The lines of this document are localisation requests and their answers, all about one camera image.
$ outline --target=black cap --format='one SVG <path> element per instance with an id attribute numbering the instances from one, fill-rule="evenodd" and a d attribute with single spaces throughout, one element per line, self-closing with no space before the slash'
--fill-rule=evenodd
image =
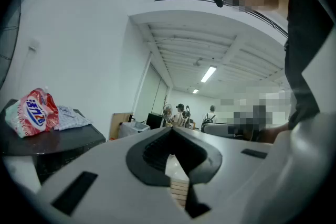
<path id="1" fill-rule="evenodd" d="M 176 108 L 179 108 L 179 109 L 181 109 L 181 110 L 184 110 L 184 105 L 183 105 L 183 104 L 178 104 L 178 105 L 176 106 Z"/>

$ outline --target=fluorescent light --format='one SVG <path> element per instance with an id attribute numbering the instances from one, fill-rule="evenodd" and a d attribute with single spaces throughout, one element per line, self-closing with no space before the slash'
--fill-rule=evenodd
<path id="1" fill-rule="evenodd" d="M 208 78 L 216 71 L 217 67 L 209 67 L 209 70 L 205 73 L 203 79 L 201 79 L 201 82 L 206 82 Z"/>

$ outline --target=person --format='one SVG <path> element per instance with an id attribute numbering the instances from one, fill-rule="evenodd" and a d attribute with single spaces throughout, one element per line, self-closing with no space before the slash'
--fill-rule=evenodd
<path id="1" fill-rule="evenodd" d="M 203 122 L 210 120 L 208 123 L 216 123 L 217 116 L 215 115 L 216 107 L 214 105 L 210 106 L 210 112 L 206 113 L 203 118 Z"/>
<path id="2" fill-rule="evenodd" d="M 317 102 L 302 72 L 323 45 L 333 26 L 334 15 L 323 0 L 226 1 L 247 9 L 276 11 L 288 21 L 288 40 L 284 46 L 285 75 L 297 103 L 295 112 L 286 124 L 258 133 L 258 141 L 273 143 L 280 132 L 292 130 L 299 122 L 319 113 Z"/>
<path id="3" fill-rule="evenodd" d="M 184 105 L 178 104 L 176 108 L 177 108 L 177 114 L 171 119 L 170 122 L 173 126 L 181 127 L 184 122 Z"/>

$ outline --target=black shirt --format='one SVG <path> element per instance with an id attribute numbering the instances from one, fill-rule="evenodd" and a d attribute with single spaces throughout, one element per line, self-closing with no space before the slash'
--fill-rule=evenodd
<path id="1" fill-rule="evenodd" d="M 323 45 L 333 22 L 318 0 L 289 0 L 285 74 L 297 99 L 289 129 L 319 112 L 316 100 L 302 76 Z"/>

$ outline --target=detergent bag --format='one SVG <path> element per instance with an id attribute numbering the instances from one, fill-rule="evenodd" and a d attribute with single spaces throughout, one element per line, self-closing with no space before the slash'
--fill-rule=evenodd
<path id="1" fill-rule="evenodd" d="M 37 88 L 7 108 L 5 120 L 23 138 L 50 131 L 58 124 L 58 110 L 52 96 Z"/>

